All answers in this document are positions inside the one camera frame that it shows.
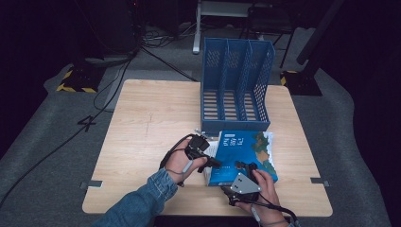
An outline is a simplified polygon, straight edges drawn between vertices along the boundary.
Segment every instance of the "person's right hand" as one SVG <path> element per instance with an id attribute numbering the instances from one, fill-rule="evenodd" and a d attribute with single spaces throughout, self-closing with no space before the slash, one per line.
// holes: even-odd
<path id="1" fill-rule="evenodd" d="M 270 201 L 274 205 L 280 205 L 280 201 L 278 199 L 277 193 L 274 188 L 274 182 L 271 175 L 261 169 L 253 170 L 253 175 L 256 178 L 259 186 L 262 188 L 260 194 L 266 198 L 266 200 Z M 259 196 L 257 200 L 262 203 L 268 203 L 262 197 Z M 235 206 L 247 211 L 248 213 L 252 213 L 251 205 L 245 202 L 236 202 Z M 280 222 L 284 220 L 283 214 L 280 211 L 269 209 L 267 207 L 253 205 L 257 215 L 260 217 L 260 221 L 262 225 L 269 225 L 272 223 Z M 287 222 L 280 222 L 274 225 L 274 227 L 288 226 Z"/>

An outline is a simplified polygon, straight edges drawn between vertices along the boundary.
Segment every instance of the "gray carpet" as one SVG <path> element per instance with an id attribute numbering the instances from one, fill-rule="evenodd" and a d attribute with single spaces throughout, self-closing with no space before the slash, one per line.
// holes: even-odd
<path id="1" fill-rule="evenodd" d="M 303 69 L 295 59 L 312 33 L 313 29 L 297 30 L 283 69 L 277 66 L 283 51 L 277 51 L 270 84 L 280 84 L 279 74 L 283 70 Z M 209 29 L 202 37 L 237 38 L 238 34 L 232 28 Z M 285 38 L 277 45 L 285 46 Z M 202 52 L 193 55 L 192 42 L 193 36 L 189 36 L 149 51 L 201 79 Z M 110 98 L 109 92 L 115 90 L 115 85 L 107 85 L 114 80 L 119 66 L 107 69 L 99 86 L 100 90 L 106 89 L 100 94 L 56 92 L 69 67 L 66 65 L 44 84 L 48 97 L 0 161 L 1 196 L 35 163 L 72 136 L 81 127 L 77 125 L 81 119 L 96 115 L 94 103 L 103 107 Z M 143 79 L 186 80 L 144 52 L 132 61 L 126 77 L 139 77 L 138 72 L 145 71 L 147 75 L 142 75 Z M 318 71 L 315 78 L 323 96 L 292 98 L 321 176 L 330 183 L 326 191 L 334 213 L 329 218 L 300 217 L 301 224 L 391 226 L 379 188 L 354 140 L 352 98 L 324 71 Z M 112 116 L 112 113 L 100 114 L 88 132 L 79 133 L 33 169 L 1 208 L 0 226 L 89 226 L 96 220 L 99 216 L 82 212 L 85 191 L 79 186 L 92 177 Z"/>

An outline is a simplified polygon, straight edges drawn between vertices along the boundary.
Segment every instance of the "person's left hand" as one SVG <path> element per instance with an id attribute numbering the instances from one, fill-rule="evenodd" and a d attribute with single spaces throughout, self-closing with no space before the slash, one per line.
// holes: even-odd
<path id="1" fill-rule="evenodd" d="M 207 158 L 197 158 L 192 160 L 192 165 L 183 173 L 183 169 L 191 162 L 185 154 L 184 149 L 188 146 L 189 140 L 182 141 L 175 149 L 170 158 L 168 159 L 165 169 L 167 170 L 168 174 L 170 175 L 171 179 L 174 183 L 183 182 L 186 178 L 191 175 L 191 173 L 206 164 Z"/>

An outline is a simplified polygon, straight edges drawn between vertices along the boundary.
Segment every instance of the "book cover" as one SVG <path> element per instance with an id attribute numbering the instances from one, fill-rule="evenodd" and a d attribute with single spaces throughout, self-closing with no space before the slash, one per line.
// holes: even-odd
<path id="1" fill-rule="evenodd" d="M 231 185 L 238 174 L 247 174 L 238 163 L 257 164 L 272 176 L 276 182 L 277 173 L 271 154 L 272 132 L 270 131 L 221 131 L 218 142 L 210 143 L 205 151 L 221 161 L 220 168 L 205 169 L 208 186 Z"/>

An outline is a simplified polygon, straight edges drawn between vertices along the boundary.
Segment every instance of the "blue file holder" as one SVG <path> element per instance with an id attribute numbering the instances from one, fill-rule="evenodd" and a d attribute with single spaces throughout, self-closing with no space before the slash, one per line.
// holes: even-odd
<path id="1" fill-rule="evenodd" d="M 265 96 L 275 52 L 270 41 L 205 38 L 200 86 L 201 130 L 265 131 Z"/>

